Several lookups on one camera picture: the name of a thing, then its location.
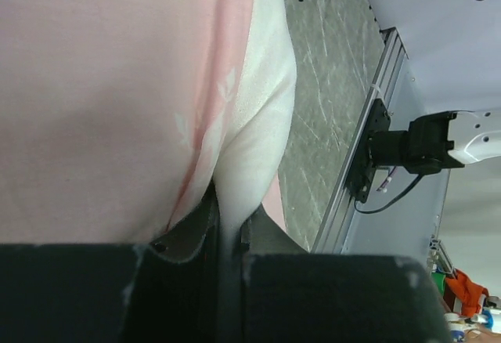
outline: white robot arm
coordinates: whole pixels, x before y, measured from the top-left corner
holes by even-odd
[[[376,99],[346,182],[350,194],[362,203],[378,168],[403,167],[417,175],[405,195],[426,175],[501,157],[501,110],[428,114],[411,121],[408,130],[389,130],[390,123],[384,103]]]
[[[449,122],[449,155],[463,164],[501,156],[501,111],[458,112]]]

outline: black cable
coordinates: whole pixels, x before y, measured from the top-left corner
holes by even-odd
[[[424,175],[418,175],[418,176],[416,176],[416,178],[398,196],[396,196],[390,202],[388,202],[387,204],[385,204],[382,208],[378,208],[376,210],[362,211],[362,210],[359,210],[359,208],[357,208],[357,201],[355,200],[355,202],[354,202],[355,210],[357,212],[359,212],[360,214],[364,214],[364,215],[367,215],[367,214],[377,214],[378,212],[382,212],[382,211],[386,210],[387,208],[389,208],[390,206],[392,206],[393,204],[396,204],[403,197],[405,197],[407,194],[409,194],[410,191],[412,189],[414,189],[417,184],[419,184],[419,182],[423,179],[423,177],[424,177]]]

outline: pink fabric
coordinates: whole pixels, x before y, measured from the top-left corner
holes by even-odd
[[[0,0],[0,241],[143,241],[210,182],[254,0]]]

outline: white wall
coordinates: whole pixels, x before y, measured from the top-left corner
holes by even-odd
[[[369,2],[398,28],[432,110],[501,107],[501,0]]]
[[[501,0],[369,2],[381,28],[398,28],[430,112],[501,107]],[[452,172],[440,236],[501,295],[501,157]]]

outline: orange cloth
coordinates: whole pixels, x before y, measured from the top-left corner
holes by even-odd
[[[482,305],[479,305],[478,302],[482,294],[488,297],[487,288],[473,283],[467,274],[458,269],[456,270],[456,279],[445,278],[445,282],[463,304],[461,307],[463,316],[472,317],[481,311]]]

